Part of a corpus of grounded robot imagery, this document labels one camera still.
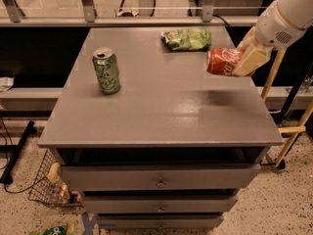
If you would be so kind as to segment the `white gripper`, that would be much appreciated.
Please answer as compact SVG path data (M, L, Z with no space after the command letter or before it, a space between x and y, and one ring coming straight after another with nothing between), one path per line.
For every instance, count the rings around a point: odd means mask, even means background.
M245 49L245 51L242 58L235 65L233 75L251 75L270 60L271 47L275 50L287 49L301 38L305 32L305 29L298 28L292 23L289 23L282 16L278 1L275 0L260 15L255 27L253 26L248 31L237 46L238 49ZM263 45L251 46L257 42Z

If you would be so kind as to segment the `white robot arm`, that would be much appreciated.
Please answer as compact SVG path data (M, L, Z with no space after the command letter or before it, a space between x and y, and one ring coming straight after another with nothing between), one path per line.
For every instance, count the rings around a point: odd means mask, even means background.
M259 16L238 49L233 75L246 76L266 64L275 50L287 49L313 24L313 0L274 0Z

